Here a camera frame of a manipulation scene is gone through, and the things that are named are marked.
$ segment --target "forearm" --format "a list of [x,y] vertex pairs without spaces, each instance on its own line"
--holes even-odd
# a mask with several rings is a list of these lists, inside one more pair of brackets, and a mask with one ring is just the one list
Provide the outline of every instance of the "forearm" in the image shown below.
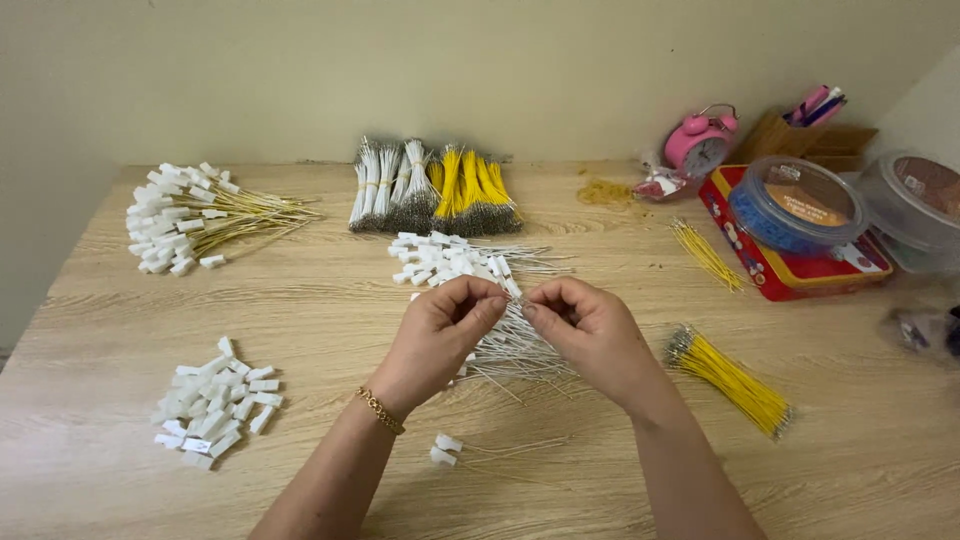
[[363,400],[351,400],[250,539],[356,538],[395,439]]
[[766,538],[673,382],[659,366],[648,373],[627,413],[659,536]]

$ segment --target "wooden table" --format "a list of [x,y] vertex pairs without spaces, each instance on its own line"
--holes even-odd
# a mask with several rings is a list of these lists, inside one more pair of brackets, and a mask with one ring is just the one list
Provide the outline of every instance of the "wooden table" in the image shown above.
[[[346,232],[355,189],[347,165],[233,168],[249,188],[320,196],[328,220],[214,271],[141,275],[126,249],[124,207],[146,172],[123,172],[0,376],[4,539],[244,537],[383,357],[413,290],[391,282],[388,240]],[[575,201],[585,178],[635,179],[630,164],[514,164],[505,176],[529,219],[520,241],[577,256],[577,275],[619,294],[655,350],[678,323],[695,324],[797,408],[773,443],[712,387],[674,378],[771,538],[956,534],[960,370],[907,355],[877,329],[897,301],[937,291],[899,285],[784,304],[731,294],[663,226],[685,216],[739,267],[699,202],[644,216],[643,207]],[[249,363],[282,370],[288,402],[266,434],[204,473],[154,444],[147,418],[174,366],[215,356],[224,334]],[[521,406],[476,382],[415,412],[365,536],[653,537],[626,418],[579,380],[558,385],[572,401],[549,386],[508,383]],[[491,465],[573,491],[439,469],[428,458],[438,430],[486,447],[576,435],[540,455],[567,465]]]

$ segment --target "gold bracelet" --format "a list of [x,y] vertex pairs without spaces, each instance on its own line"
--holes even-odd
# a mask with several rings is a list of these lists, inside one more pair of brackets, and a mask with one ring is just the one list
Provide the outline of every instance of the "gold bracelet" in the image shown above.
[[394,420],[394,417],[387,412],[387,409],[383,408],[383,404],[380,403],[380,400],[376,399],[371,393],[370,390],[364,388],[363,386],[357,388],[356,392],[353,392],[355,395],[360,396],[367,401],[367,405],[373,409],[373,412],[376,413],[376,417],[383,422],[384,426],[390,428],[396,435],[402,435],[406,429],[400,425],[400,422]]

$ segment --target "woman's right hand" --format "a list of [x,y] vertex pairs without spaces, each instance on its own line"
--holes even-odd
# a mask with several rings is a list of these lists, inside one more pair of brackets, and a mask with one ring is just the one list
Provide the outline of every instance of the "woman's right hand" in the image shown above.
[[573,278],[527,295],[523,315],[584,380],[630,410],[642,380],[660,372],[634,315],[615,294]]

